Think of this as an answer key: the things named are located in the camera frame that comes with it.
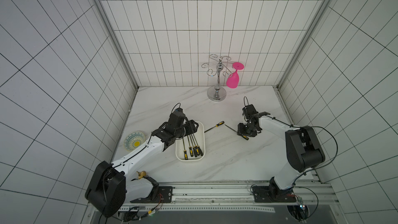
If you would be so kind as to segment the file tool yellow black handle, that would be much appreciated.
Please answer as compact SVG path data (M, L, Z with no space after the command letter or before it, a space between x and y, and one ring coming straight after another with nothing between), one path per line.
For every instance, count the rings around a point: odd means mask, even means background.
M191 157L194 157L194 153L193 153L193 149L192 149L192 145L191 145L191 142L190 142L190 137L189 137L189 135L188 135L186 138L187 138L188 144L189 144L190 156L191 156Z

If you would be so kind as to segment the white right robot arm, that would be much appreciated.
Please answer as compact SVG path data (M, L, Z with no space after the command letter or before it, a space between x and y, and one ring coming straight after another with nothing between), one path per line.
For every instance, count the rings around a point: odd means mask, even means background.
M254 138L262 130L266 130L286 144L287 163L270 179L267 187L255 186L254 195L261 202L294 202L291 194L295 182L306 172L325 162L325 154L314 128L284 123L268 112L259 113L252 104L243 108L243 117L245 122L238 124L238 135Z

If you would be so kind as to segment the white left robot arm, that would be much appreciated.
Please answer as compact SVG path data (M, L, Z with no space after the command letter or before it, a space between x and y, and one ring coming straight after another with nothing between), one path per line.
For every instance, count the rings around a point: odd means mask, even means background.
M142 146L111 163L101 162L95 168L85 198L105 218L116 214L126 202L154 201L159 195L159 184L149 176L139 178L138 170L176 140L195 134L199 126L185 116L182 108L174 110L169 120L154 130Z

